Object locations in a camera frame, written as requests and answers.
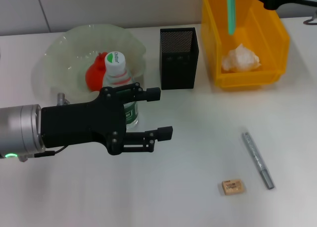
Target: white wall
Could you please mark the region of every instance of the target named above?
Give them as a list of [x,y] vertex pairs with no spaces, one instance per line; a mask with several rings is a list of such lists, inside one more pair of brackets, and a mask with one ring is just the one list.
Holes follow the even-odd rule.
[[48,31],[38,0],[0,0],[0,35]]
[[88,23],[121,27],[193,24],[201,0],[41,0],[52,32]]
[[[0,36],[65,31],[89,23],[122,27],[199,23],[201,0],[0,0]],[[316,8],[286,4],[280,17],[312,16]]]

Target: yellow plastic bin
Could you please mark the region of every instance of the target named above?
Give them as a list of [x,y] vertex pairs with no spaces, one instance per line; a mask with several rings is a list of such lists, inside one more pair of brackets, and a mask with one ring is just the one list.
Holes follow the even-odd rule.
[[[236,0],[236,30],[228,34],[227,0],[203,0],[202,39],[211,75],[221,88],[257,86],[276,82],[285,73],[290,38],[275,11],[258,0]],[[243,44],[261,66],[249,72],[221,68],[222,56]]]

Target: cable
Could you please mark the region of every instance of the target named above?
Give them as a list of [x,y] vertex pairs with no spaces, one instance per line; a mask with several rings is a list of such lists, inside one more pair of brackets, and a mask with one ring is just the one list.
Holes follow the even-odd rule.
[[312,21],[316,20],[317,19],[317,10],[315,11],[314,15],[312,16],[311,19],[309,20],[305,20],[303,23],[305,25],[317,25],[317,23],[311,23]]
[[66,149],[67,147],[68,147],[68,145],[65,145],[64,147],[62,147],[61,149],[59,149],[57,151],[45,151],[45,152],[42,152],[42,153],[38,153],[38,154],[34,155],[34,158],[54,156],[55,154],[58,154],[61,151],[63,151],[64,149]]
[[68,145],[65,145],[64,147],[62,147],[61,149],[55,151],[55,154],[60,153],[61,151],[63,151],[64,149],[66,149],[68,147]]

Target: green label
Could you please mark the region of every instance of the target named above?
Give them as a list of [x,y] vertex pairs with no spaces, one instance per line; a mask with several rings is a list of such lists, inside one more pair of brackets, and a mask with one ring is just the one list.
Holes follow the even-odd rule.
[[125,123],[131,124],[138,117],[138,104],[134,102],[129,107],[124,108]]
[[109,54],[109,55],[107,56],[107,60],[108,60],[109,62],[112,62],[112,59],[113,59],[113,53],[111,53],[111,54]]

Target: red object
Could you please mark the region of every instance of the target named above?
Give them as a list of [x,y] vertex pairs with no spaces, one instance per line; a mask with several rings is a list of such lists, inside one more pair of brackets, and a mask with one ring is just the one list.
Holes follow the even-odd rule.
[[103,79],[106,73],[105,57],[107,52],[96,57],[95,62],[89,67],[86,72],[86,84],[91,91],[100,91],[103,87]]

